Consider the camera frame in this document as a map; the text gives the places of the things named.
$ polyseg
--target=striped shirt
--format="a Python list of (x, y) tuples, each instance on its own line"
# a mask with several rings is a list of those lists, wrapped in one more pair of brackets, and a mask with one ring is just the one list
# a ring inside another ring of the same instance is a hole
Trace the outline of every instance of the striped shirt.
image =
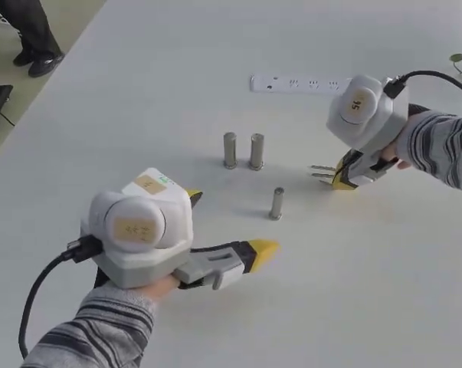
[(133, 368), (140, 365), (155, 304), (112, 284), (92, 290), (76, 317), (43, 336), (21, 368)]
[(411, 116), (397, 140), (396, 155), (462, 189), (462, 117), (433, 110)]

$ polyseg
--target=sneaker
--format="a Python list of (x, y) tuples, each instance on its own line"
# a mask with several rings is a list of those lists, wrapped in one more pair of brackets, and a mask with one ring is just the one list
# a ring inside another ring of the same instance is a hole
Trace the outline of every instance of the sneaker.
[(13, 60), (13, 64), (17, 67), (24, 67), (33, 62), (33, 53), (23, 49)]
[(36, 78), (50, 73), (64, 59), (64, 56), (65, 54), (60, 54), (56, 57), (42, 57), (33, 61), (33, 64), (28, 70), (28, 75), (32, 78)]

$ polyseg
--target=power socket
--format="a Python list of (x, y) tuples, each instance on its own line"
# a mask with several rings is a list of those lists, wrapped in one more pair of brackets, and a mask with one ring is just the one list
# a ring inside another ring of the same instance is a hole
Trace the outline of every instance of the power socket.
[(333, 80), (312, 77), (284, 77), (255, 74), (251, 76), (251, 91), (269, 94), (342, 94), (351, 79)]

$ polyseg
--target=electrical outlet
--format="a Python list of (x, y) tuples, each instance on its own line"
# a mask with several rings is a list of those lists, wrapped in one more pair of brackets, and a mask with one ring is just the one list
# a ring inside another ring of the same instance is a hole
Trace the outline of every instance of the electrical outlet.
[(284, 77), (255, 74), (251, 76), (251, 91), (269, 94), (342, 94), (351, 79), (327, 80), (311, 77)]

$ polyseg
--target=black cord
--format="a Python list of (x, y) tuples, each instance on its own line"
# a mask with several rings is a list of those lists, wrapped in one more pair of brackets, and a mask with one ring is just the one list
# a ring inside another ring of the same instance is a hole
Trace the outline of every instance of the black cord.
[(452, 83), (454, 86), (459, 87), (462, 90), (462, 83), (450, 75), (441, 73), (439, 71), (412, 71), (411, 73), (402, 75), (394, 79), (392, 82), (387, 83), (387, 85), (384, 87), (385, 94), (387, 94), (390, 98), (396, 98), (406, 87), (406, 81), (409, 78), (416, 77), (418, 75), (428, 75), (430, 77), (443, 79), (444, 81), (446, 80), (447, 82)]
[(8, 123), (10, 123), (12, 126), (16, 127), (16, 124), (14, 124), (13, 122), (11, 122), (10, 119), (8, 119), (8, 118), (6, 117), (6, 115), (4, 115), (2, 112), (0, 112), (0, 115), (1, 115), (2, 117), (4, 117), (4, 119), (5, 119)]
[(37, 279), (33, 283), (33, 286), (30, 289), (30, 293), (28, 294), (28, 298), (26, 299), (25, 308), (23, 309), (23, 315), (21, 316), (21, 324), (19, 327), (19, 335), (18, 335), (18, 343), (19, 343), (19, 350), (21, 351), (21, 356), (26, 358), (28, 355), (28, 349), (26, 348), (25, 343), (25, 336), (26, 336), (26, 327), (28, 326), (28, 321), (30, 319), (31, 307), (33, 306), (34, 297), (38, 293), (38, 289), (41, 286), (41, 283), (44, 282), (45, 278), (51, 271), (56, 268), (60, 263), (68, 261), (72, 258), (72, 254), (66, 254), (69, 251), (65, 251), (58, 257), (56, 257), (52, 262), (48, 264), (46, 268), (38, 275)]
[(45, 278), (62, 262), (72, 259), (74, 262), (79, 263), (100, 254), (102, 251), (103, 243), (100, 240), (94, 238), (92, 235), (83, 236), (82, 238), (70, 243), (67, 246), (67, 250), (62, 252), (61, 255), (57, 256), (52, 262), (50, 262), (38, 275), (37, 279), (33, 283), (33, 286), (31, 286), (30, 292), (28, 293), (19, 327), (18, 343), (23, 359), (28, 355), (25, 337), (28, 321), (30, 320), (31, 307), (33, 306), (34, 297), (37, 295), (38, 289), (44, 282)]

